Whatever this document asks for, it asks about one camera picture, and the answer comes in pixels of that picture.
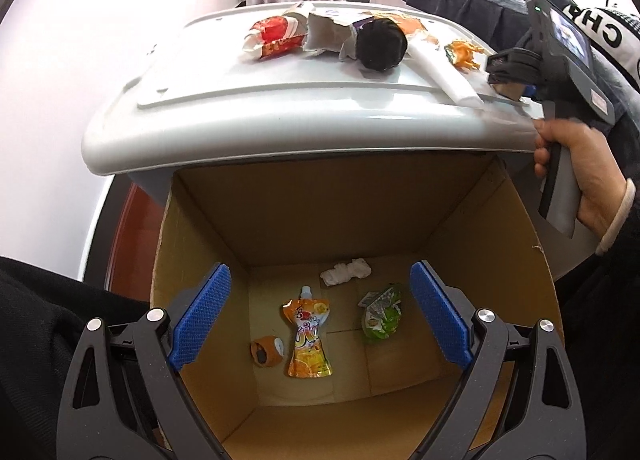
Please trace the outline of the person's right hand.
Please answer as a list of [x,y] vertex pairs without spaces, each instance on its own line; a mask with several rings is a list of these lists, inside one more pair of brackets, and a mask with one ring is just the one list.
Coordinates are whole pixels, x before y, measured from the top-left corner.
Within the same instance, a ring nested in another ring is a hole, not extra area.
[[537,131],[536,176],[547,174],[552,143],[567,148],[582,191],[578,221],[602,239],[614,223],[627,191],[627,181],[604,135],[587,124],[567,119],[538,119],[534,121],[534,127]]

